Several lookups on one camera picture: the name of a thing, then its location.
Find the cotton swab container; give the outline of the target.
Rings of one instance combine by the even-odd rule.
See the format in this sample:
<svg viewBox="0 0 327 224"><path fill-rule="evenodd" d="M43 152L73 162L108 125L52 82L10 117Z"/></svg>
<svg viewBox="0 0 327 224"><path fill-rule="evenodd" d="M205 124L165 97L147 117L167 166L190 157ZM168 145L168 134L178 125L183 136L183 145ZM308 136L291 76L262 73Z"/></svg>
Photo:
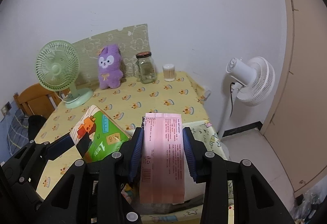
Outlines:
<svg viewBox="0 0 327 224"><path fill-rule="evenodd" d="M164 64L162 66L164 80L167 82L175 81L176 79L176 71L174 64Z"/></svg>

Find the beige door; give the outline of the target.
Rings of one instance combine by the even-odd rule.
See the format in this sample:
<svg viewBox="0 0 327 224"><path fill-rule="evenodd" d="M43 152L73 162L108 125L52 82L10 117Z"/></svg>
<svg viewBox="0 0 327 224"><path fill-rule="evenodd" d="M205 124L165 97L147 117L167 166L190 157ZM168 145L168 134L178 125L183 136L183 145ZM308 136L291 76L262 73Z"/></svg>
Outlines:
<svg viewBox="0 0 327 224"><path fill-rule="evenodd" d="M299 196L326 176L326 5L285 2L282 73L261 133Z"/></svg>

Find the pink paper packet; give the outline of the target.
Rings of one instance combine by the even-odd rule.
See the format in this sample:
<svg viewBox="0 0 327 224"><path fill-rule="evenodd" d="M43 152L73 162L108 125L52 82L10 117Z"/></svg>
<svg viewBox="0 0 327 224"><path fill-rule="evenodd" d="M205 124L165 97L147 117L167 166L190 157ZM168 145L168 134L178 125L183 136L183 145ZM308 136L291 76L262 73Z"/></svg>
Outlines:
<svg viewBox="0 0 327 224"><path fill-rule="evenodd" d="M143 130L140 202L184 202L185 165L181 115L147 113Z"/></svg>

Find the white standing fan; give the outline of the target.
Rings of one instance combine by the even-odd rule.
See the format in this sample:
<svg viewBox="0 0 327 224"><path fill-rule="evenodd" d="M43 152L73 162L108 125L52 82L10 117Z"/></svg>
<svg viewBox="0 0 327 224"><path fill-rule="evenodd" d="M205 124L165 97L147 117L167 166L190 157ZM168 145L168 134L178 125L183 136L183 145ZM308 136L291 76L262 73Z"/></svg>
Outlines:
<svg viewBox="0 0 327 224"><path fill-rule="evenodd" d="M253 57L246 62L232 58L226 65L226 74L233 79L233 82L230 83L230 101L222 116L218 139L222 139L224 135L225 126L233 113L236 100L249 107L257 106L269 96L275 84L274 68L261 56Z"/></svg>

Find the glass mason jar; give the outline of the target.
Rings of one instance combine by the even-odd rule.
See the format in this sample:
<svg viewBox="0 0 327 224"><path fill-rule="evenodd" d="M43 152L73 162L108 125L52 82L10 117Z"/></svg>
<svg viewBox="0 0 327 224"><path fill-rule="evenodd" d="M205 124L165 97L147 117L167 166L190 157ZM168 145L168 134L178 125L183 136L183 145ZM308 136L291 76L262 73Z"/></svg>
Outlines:
<svg viewBox="0 0 327 224"><path fill-rule="evenodd" d="M136 54L132 69L134 77L137 77L143 84L150 84L157 80L156 68L150 51Z"/></svg>

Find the black garment on chair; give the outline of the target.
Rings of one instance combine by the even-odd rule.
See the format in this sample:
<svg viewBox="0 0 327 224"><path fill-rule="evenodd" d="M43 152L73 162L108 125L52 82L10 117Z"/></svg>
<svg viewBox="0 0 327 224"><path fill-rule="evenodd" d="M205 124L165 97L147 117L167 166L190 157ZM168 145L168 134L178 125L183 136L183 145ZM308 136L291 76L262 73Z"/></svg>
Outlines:
<svg viewBox="0 0 327 224"><path fill-rule="evenodd" d="M34 140L47 119L41 115L32 115L28 118L28 140Z"/></svg>

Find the blue plaid bedding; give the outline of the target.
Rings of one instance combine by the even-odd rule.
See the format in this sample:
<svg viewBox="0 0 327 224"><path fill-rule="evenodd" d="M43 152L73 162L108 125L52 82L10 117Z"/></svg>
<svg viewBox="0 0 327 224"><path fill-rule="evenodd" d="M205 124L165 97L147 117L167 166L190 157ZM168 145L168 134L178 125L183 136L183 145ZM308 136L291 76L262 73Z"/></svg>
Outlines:
<svg viewBox="0 0 327 224"><path fill-rule="evenodd" d="M13 155L29 142L28 116L25 115L21 109L16 110L7 128L8 149L10 155Z"/></svg>

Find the green tissue pack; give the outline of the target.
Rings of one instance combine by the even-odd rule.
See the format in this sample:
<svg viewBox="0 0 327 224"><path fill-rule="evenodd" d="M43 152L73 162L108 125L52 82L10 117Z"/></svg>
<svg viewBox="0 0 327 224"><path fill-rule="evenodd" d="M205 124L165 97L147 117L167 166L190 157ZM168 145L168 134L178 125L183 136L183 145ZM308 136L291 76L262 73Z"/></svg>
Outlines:
<svg viewBox="0 0 327 224"><path fill-rule="evenodd" d="M69 134L86 163L103 160L118 152L121 145L131 139L130 135L96 105L87 109Z"/></svg>

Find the yellow cartoon tissue pack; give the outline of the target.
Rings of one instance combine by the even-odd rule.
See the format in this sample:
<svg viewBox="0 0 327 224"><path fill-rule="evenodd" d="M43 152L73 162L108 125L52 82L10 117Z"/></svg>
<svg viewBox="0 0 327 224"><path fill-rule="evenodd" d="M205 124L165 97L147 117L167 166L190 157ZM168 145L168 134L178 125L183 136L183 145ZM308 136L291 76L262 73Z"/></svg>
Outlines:
<svg viewBox="0 0 327 224"><path fill-rule="evenodd" d="M134 187L131 187L129 184L126 184L121 191L121 194L126 199L126 201L131 204L137 197L137 191Z"/></svg>

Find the wall power socket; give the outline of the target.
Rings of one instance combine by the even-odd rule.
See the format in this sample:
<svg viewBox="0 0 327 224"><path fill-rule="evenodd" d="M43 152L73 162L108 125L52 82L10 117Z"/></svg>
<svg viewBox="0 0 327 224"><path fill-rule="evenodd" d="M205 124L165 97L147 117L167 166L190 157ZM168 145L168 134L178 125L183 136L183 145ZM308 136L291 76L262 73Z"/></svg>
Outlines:
<svg viewBox="0 0 327 224"><path fill-rule="evenodd" d="M9 113L9 111L12 109L11 103L7 102L2 108L1 108L1 113L3 114L4 117Z"/></svg>

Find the yellow patterned tablecloth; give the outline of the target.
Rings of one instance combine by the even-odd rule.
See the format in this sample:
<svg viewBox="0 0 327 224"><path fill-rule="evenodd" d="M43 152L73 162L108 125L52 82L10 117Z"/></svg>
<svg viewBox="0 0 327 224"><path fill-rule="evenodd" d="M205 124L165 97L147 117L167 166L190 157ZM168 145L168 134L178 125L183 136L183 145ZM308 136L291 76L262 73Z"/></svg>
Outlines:
<svg viewBox="0 0 327 224"><path fill-rule="evenodd" d="M167 82L162 74L151 84L142 84L134 77L128 77L116 89L99 89L91 86L93 97L74 109L60 103L37 134L35 141L53 142L70 132L88 108L98 106L121 128L132 130L141 125L147 112L179 113L183 123L208 120L208 114L201 104L200 96L192 86L192 80L183 71L176 73L176 80Z"/></svg>

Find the green desk fan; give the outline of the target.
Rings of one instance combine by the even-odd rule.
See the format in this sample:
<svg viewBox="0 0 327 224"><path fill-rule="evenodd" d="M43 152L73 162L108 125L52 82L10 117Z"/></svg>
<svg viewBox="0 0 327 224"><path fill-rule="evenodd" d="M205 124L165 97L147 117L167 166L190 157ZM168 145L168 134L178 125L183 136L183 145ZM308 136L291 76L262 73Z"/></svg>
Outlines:
<svg viewBox="0 0 327 224"><path fill-rule="evenodd" d="M77 88L79 70L78 53L64 40L45 44L36 58L35 71L40 85L54 92L68 109L85 104L93 96L90 88Z"/></svg>

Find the green patterned backboard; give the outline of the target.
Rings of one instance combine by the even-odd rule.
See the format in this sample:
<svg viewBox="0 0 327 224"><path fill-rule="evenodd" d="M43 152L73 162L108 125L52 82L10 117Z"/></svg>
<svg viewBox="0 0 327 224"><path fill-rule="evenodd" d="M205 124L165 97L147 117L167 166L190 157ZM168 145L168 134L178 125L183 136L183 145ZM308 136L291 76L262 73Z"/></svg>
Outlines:
<svg viewBox="0 0 327 224"><path fill-rule="evenodd" d="M150 50L147 24L106 31L73 43L80 58L79 76L76 80L78 86L98 81L98 57L105 46L113 44L119 46L119 53L122 56L121 71L124 77L132 77L136 54Z"/></svg>

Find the purple plush toy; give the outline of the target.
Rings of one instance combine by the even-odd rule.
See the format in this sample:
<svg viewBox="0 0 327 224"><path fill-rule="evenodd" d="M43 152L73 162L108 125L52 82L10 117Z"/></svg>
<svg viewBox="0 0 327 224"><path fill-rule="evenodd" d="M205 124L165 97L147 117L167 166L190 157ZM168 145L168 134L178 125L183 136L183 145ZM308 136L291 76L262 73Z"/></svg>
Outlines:
<svg viewBox="0 0 327 224"><path fill-rule="evenodd" d="M122 57L117 44L108 45L103 48L98 58L99 87L118 88L121 84L123 72L120 69Z"/></svg>

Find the wooden chair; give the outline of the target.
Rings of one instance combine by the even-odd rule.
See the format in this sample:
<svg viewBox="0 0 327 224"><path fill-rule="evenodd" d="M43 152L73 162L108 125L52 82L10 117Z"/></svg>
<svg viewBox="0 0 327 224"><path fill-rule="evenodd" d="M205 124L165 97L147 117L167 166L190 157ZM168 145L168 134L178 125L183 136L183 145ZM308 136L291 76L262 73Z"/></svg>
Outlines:
<svg viewBox="0 0 327 224"><path fill-rule="evenodd" d="M52 114L57 113L57 107L62 97L54 91L49 91L41 84L34 84L21 94L13 95L18 108L27 116L40 115L48 119Z"/></svg>

